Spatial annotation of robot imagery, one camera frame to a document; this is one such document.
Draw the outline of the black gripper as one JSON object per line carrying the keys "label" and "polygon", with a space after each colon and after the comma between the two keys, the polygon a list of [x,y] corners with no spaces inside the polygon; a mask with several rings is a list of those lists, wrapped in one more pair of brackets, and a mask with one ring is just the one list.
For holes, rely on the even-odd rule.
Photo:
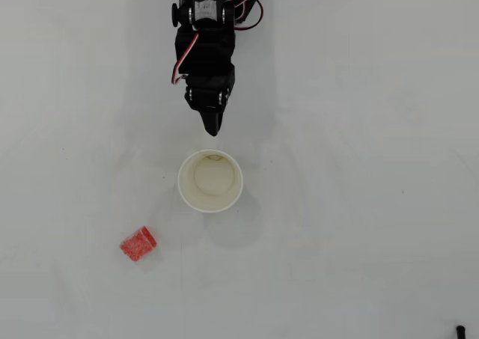
{"label": "black gripper", "polygon": [[225,107],[235,84],[235,66],[230,64],[225,73],[216,75],[188,75],[185,99],[197,111],[206,132],[216,137],[222,127]]}

